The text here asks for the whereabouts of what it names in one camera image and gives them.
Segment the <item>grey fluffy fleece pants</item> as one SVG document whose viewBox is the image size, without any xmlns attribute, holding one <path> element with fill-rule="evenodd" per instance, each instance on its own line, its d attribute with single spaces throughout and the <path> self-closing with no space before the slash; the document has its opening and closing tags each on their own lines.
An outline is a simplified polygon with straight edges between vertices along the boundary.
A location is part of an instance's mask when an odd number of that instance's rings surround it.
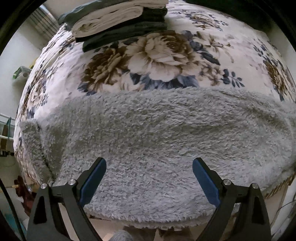
<svg viewBox="0 0 296 241">
<path fill-rule="evenodd" d="M 39 183 L 63 185 L 104 158 L 106 174 L 85 211 L 140 228 L 208 221 L 214 207 L 193 174 L 197 157 L 263 193 L 295 170 L 295 104 L 246 90 L 80 96 L 18 128 L 20 161 Z"/>
</svg>

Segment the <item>white drying rack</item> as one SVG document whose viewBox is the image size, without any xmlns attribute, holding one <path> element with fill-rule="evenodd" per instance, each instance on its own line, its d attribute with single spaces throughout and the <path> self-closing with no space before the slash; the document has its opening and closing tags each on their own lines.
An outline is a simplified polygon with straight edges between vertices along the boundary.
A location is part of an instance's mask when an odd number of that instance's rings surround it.
<svg viewBox="0 0 296 241">
<path fill-rule="evenodd" d="M 1 113 L 1 157 L 14 156 L 15 119 Z"/>
</svg>

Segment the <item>floral white bed blanket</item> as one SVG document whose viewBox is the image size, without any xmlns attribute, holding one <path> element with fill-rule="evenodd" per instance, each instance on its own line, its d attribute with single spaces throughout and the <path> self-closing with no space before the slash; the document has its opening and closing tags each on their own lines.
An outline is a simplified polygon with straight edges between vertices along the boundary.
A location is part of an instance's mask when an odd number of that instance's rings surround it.
<svg viewBox="0 0 296 241">
<path fill-rule="evenodd" d="M 288 69 L 263 33 L 202 6 L 166 8 L 165 30 L 87 52 L 63 23 L 29 75 L 17 120 L 44 117 L 68 97 L 121 90 L 221 87 L 295 100 Z"/>
</svg>

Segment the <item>folded dark green garment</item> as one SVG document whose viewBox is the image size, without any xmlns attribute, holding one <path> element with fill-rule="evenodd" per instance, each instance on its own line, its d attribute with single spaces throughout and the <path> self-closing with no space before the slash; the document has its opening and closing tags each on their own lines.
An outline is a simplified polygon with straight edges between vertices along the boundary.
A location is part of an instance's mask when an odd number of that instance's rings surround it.
<svg viewBox="0 0 296 241">
<path fill-rule="evenodd" d="M 91 1 L 80 6 L 77 6 L 73 10 L 63 13 L 58 18 L 58 24 L 61 25 L 66 23 L 72 27 L 78 20 L 82 17 L 88 15 L 89 13 L 106 8 L 111 5 L 111 1 Z"/>
</svg>

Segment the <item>folded white garment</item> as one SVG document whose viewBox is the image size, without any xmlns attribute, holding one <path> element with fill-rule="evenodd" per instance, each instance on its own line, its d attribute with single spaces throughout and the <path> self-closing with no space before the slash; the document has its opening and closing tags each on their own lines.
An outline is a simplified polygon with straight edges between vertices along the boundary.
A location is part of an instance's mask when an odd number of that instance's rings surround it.
<svg viewBox="0 0 296 241">
<path fill-rule="evenodd" d="M 74 37 L 88 37 L 141 16 L 144 8 L 161 9 L 167 4 L 168 1 L 111 1 L 110 6 L 89 13 L 72 27 L 67 26 Z"/>
</svg>

